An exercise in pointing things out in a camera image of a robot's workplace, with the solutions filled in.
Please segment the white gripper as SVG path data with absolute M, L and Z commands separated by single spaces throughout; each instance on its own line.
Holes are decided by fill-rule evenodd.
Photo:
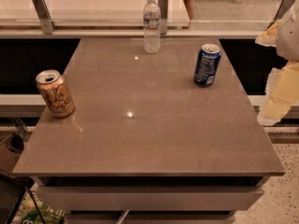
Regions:
M 264 47 L 277 45 L 278 56 L 289 60 L 283 68 L 271 70 L 259 108 L 258 122 L 273 126 L 299 101 L 299 6 L 292 5 L 281 21 L 256 37 L 255 43 Z

